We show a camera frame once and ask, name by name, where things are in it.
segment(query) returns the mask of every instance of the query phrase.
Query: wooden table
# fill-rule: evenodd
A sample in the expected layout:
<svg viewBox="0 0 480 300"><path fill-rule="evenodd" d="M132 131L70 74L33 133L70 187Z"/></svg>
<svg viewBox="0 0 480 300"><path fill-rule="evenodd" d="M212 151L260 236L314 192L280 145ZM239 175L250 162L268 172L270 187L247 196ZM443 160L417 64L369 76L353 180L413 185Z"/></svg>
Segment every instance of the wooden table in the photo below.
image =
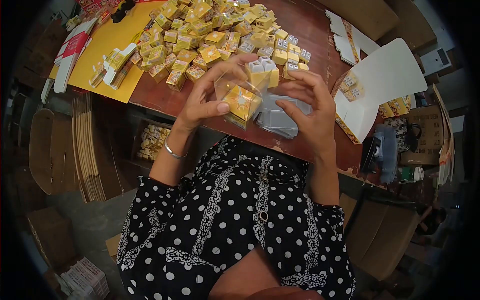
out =
<svg viewBox="0 0 480 300"><path fill-rule="evenodd" d="M312 60L308 64L310 70L320 74L327 82L328 88L332 90L337 78L348 71L351 66L341 61L335 48L333 34L330 31L330 21L325 15L325 7L315 1L312 1L313 4L311 4L304 0L299 0L296 4L287 0L250 1L252 5L260 2L274 11L275 17L278 19L277 23L282 26L282 29L299 39L300 48L305 48L312 53ZM151 76L145 73L138 82L130 98L130 103L177 117L192 87L193 83L187 81L180 93L174 92L165 83L157 84ZM382 118L377 115L375 124L382 122ZM293 140L289 140L264 131L257 125L244 131L226 122L223 118L210 119L205 126L313 162L313 152L301 134ZM364 174L359 174L362 145L354 145L338 125L335 126L335 141L339 173L377 186L381 185L379 174L370 174L368 178Z"/></svg>

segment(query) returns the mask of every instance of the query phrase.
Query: woman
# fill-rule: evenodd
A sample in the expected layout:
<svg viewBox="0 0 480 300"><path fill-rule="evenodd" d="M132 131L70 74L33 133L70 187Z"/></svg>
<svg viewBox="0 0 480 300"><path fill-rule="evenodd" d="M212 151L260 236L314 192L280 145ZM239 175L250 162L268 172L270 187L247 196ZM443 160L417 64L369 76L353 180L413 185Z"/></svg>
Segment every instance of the woman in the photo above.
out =
<svg viewBox="0 0 480 300"><path fill-rule="evenodd" d="M289 72L279 89L312 105L305 116L278 105L298 124L315 153L311 197L307 164L226 137L205 153L192 179L182 158L202 120L225 115L207 102L225 72L246 79L239 64L218 63L194 86L152 167L140 177L117 256L132 299L350 299L353 268L343 237L334 141L335 103L322 78Z"/></svg>

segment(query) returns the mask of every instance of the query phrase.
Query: black and white blouse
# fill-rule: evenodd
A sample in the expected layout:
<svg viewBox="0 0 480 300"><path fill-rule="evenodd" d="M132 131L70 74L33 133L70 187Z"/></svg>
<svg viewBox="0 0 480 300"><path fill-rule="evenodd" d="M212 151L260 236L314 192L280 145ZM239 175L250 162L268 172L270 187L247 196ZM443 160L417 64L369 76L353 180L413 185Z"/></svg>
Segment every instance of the black and white blouse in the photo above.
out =
<svg viewBox="0 0 480 300"><path fill-rule="evenodd" d="M132 299L207 299L257 244L283 286L351 299L342 208L304 194L307 164L256 155L248 144L224 138L174 188L139 177L117 256Z"/></svg>

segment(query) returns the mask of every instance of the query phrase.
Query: cardboard box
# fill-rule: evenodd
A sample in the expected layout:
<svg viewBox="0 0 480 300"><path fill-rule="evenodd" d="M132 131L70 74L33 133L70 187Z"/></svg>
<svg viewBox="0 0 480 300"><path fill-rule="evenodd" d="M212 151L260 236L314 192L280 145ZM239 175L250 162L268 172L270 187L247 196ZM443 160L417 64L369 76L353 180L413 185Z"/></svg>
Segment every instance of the cardboard box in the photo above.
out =
<svg viewBox="0 0 480 300"><path fill-rule="evenodd" d="M54 207L27 214L40 254L51 268L62 266L77 255L72 239L72 221Z"/></svg>
<svg viewBox="0 0 480 300"><path fill-rule="evenodd" d="M363 85L364 98L350 102L338 90L347 73L335 83L332 97L336 103L336 122L354 144L361 144L367 137L377 117L378 107L386 99L427 90L420 67L401 38L376 50L349 72L354 73Z"/></svg>
<svg viewBox="0 0 480 300"><path fill-rule="evenodd" d="M47 195L78 190L72 140L72 118L42 109L33 116L29 166Z"/></svg>
<svg viewBox="0 0 480 300"><path fill-rule="evenodd" d="M444 127L440 107L428 106L412 109L403 116L409 123L418 123L422 136L415 153L407 151L401 154L402 164L439 165L440 149L444 144Z"/></svg>
<svg viewBox="0 0 480 300"><path fill-rule="evenodd" d="M416 211L365 201L347 236L352 263L378 280L388 278L419 221Z"/></svg>
<svg viewBox="0 0 480 300"><path fill-rule="evenodd" d="M105 244L107 245L108 254L110 255L110 257L113 259L115 263L117 263L117 253L118 253L119 244L120 244L120 237L121 237L121 233L105 241Z"/></svg>

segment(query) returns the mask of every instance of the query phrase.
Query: carton box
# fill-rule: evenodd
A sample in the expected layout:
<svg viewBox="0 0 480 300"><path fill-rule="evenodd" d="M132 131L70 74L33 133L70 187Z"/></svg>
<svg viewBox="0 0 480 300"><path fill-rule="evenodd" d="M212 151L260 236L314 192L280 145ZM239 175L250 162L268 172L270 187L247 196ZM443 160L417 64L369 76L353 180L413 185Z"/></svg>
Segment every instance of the carton box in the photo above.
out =
<svg viewBox="0 0 480 300"><path fill-rule="evenodd" d="M407 151L401 154L402 164L439 165L440 150L444 144L444 125L442 113L437 105L412 109L403 116L409 123L420 124L422 135L415 153Z"/></svg>
<svg viewBox="0 0 480 300"><path fill-rule="evenodd" d="M353 72L363 85L365 96L349 102L339 91L347 73L335 83L332 97L336 104L336 122L354 144L361 144L375 122L378 107L387 99L397 99L427 90L420 67L406 45L397 38L360 63Z"/></svg>

